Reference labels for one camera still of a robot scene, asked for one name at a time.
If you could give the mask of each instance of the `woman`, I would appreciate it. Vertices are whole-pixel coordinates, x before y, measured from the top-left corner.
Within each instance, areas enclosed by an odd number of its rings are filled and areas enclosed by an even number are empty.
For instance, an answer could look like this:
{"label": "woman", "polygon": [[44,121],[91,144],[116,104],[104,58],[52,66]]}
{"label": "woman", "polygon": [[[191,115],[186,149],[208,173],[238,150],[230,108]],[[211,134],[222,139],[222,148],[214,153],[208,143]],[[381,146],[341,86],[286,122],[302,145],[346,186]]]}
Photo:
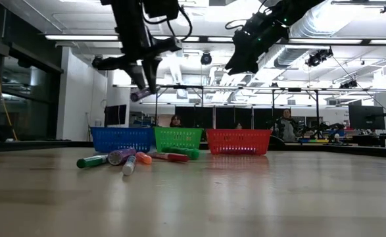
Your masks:
{"label": "woman", "polygon": [[297,133],[297,123],[291,118],[291,110],[285,109],[283,116],[275,123],[274,134],[284,142],[294,142]]}
{"label": "woman", "polygon": [[179,115],[174,115],[171,118],[171,123],[169,124],[171,128],[182,128],[181,117]]}
{"label": "woman", "polygon": [[241,125],[240,122],[235,122],[233,124],[233,129],[243,129],[243,126]]}

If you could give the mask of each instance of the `plastic basket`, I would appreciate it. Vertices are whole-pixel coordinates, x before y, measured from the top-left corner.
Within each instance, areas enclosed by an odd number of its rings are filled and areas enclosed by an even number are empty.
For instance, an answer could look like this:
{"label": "plastic basket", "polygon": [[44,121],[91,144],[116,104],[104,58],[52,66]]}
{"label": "plastic basket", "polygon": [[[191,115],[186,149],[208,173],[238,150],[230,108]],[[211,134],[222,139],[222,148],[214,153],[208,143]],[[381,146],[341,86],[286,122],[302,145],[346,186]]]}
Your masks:
{"label": "plastic basket", "polygon": [[209,129],[207,141],[213,155],[264,155],[271,133],[270,130]]}
{"label": "plastic basket", "polygon": [[195,148],[200,147],[201,128],[160,128],[155,127],[156,149],[164,147]]}
{"label": "plastic basket", "polygon": [[152,128],[91,128],[93,146],[98,152],[134,148],[148,152],[153,142]]}

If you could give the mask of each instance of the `computer monitor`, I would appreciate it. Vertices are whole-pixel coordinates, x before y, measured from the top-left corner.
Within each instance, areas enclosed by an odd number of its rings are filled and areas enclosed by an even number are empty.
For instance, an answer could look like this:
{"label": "computer monitor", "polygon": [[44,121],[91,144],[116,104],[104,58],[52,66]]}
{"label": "computer monitor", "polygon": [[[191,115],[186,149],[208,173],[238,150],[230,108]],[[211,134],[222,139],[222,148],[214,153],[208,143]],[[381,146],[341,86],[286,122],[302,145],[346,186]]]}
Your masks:
{"label": "computer monitor", "polygon": [[384,110],[378,106],[349,105],[349,122],[353,129],[385,129]]}

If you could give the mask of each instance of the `green basket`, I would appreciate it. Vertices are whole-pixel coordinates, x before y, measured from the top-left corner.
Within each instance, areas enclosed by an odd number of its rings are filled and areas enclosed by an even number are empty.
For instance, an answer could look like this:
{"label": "green basket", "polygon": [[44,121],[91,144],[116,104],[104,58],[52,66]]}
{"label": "green basket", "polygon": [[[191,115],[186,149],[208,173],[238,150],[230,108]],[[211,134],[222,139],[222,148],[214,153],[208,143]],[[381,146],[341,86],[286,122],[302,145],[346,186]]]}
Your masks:
{"label": "green basket", "polygon": [[164,147],[195,148],[200,147],[201,128],[160,128],[155,127],[156,149],[162,152]]}

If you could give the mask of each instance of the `red basket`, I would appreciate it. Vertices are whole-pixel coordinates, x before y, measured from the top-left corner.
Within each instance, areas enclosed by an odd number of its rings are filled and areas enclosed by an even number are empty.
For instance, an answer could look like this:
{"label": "red basket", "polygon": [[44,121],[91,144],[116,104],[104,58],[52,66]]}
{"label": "red basket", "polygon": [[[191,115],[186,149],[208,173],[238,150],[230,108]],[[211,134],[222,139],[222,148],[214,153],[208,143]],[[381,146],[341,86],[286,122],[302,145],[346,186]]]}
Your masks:
{"label": "red basket", "polygon": [[213,155],[264,155],[271,133],[270,130],[208,129],[207,141]]}

